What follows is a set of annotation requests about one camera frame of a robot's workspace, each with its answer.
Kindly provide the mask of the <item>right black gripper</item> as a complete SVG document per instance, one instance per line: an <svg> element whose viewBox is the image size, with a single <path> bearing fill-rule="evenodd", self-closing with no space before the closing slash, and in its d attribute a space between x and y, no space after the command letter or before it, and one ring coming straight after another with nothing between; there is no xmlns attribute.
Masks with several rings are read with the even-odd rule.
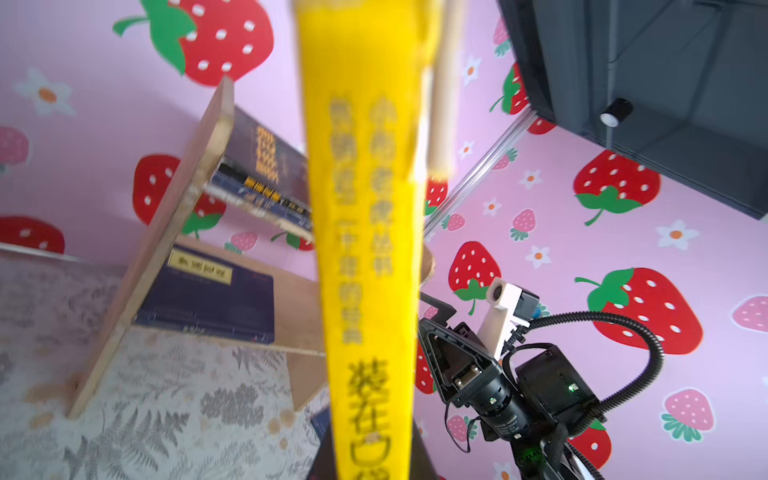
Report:
<svg viewBox="0 0 768 480"><path fill-rule="evenodd" d="M443 403L471 408L487 441L512 442L530 434L531 413L516 384L491 355L478 335L461 322L448 321L456 314L449 304L420 294L433 309L418 322L416 385L438 393Z"/></svg>

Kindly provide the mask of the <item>blue book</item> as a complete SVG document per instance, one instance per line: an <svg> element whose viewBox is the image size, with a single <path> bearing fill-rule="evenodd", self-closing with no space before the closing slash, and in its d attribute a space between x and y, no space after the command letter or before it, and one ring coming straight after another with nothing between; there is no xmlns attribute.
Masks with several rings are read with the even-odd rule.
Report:
<svg viewBox="0 0 768 480"><path fill-rule="evenodd" d="M310 424L318 439L322 441L331 425L331 411L326 407L310 416Z"/></svg>
<svg viewBox="0 0 768 480"><path fill-rule="evenodd" d="M134 323L269 345L276 337L274 279L176 246Z"/></svg>

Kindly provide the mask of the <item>black book yellow title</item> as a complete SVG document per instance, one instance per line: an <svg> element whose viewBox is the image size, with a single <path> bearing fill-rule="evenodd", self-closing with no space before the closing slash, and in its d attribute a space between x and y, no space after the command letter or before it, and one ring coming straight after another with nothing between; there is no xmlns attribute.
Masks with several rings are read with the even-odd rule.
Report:
<svg viewBox="0 0 768 480"><path fill-rule="evenodd" d="M238 106L225 157L253 178L309 206L306 157Z"/></svg>

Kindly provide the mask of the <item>yellow cartoon cover book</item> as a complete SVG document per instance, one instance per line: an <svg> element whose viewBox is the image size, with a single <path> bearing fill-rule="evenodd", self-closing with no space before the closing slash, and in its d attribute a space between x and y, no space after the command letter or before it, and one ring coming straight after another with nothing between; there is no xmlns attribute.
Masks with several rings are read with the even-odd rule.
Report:
<svg viewBox="0 0 768 480"><path fill-rule="evenodd" d="M330 391L313 479L434 477L412 453L425 188L454 170L466 9L293 5Z"/></svg>

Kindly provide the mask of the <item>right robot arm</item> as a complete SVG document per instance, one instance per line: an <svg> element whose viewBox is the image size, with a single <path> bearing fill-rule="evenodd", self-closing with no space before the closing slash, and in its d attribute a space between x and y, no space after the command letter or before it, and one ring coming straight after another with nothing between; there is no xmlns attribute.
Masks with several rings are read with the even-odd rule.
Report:
<svg viewBox="0 0 768 480"><path fill-rule="evenodd" d="M501 350L493 353L465 324L454 328L448 321L456 310L426 293L421 301L436 308L431 318L418 324L419 345L446 406L475 411L486 441L510 445L523 479L600 478L598 469L569 445L607 412L628 402L658 377L664 362L660 340L646 326L625 316L604 312L568 312L541 317L539 299L522 290L511 304L501 304L502 289L493 288L491 310L501 324ZM646 344L649 360L637 378L604 400L598 399L562 351L552 343L528 343L524 336L560 324L597 322L626 328Z"/></svg>

